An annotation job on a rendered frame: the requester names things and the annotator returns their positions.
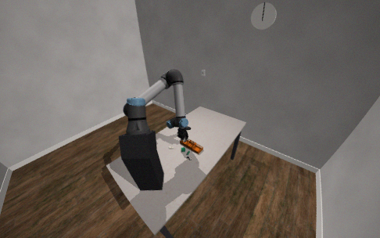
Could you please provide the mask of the orange bin rack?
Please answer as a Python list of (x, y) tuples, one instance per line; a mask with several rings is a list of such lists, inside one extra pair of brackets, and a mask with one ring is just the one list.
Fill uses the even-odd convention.
[[(203, 147), (198, 145), (196, 142), (193, 142), (190, 139), (187, 139), (186, 143), (183, 140), (180, 140), (180, 144), (194, 151), (195, 153), (200, 153), (203, 150)], [(197, 151), (196, 151), (197, 150)]]

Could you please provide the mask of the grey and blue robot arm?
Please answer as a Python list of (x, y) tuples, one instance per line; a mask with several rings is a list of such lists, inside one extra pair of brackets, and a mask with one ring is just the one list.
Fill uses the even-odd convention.
[(148, 88), (139, 97), (127, 99), (127, 105), (125, 104), (126, 106), (124, 105), (123, 108), (124, 114), (128, 117), (127, 135), (140, 135), (150, 132), (150, 128), (146, 121), (145, 105), (164, 89), (168, 89), (171, 86), (171, 82), (174, 86), (176, 117), (167, 121), (167, 127), (186, 128), (185, 130), (191, 130), (185, 116), (183, 77), (179, 70), (173, 69), (163, 74), (157, 83)]

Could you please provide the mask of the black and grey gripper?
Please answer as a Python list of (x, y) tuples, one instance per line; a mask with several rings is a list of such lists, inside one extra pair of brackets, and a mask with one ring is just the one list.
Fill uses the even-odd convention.
[[(179, 137), (179, 138), (181, 138), (181, 140), (183, 140), (183, 142), (186, 142), (187, 141), (187, 139), (188, 139), (188, 133), (187, 133), (187, 131), (185, 130), (186, 128), (182, 128), (181, 130), (180, 130), (180, 128), (178, 128), (179, 129), (179, 131), (178, 131), (178, 136), (177, 137)], [(177, 130), (178, 130), (177, 129)], [(184, 129), (184, 130), (183, 130)], [(180, 132), (180, 133), (179, 133)], [(182, 137), (183, 136), (183, 137)]]

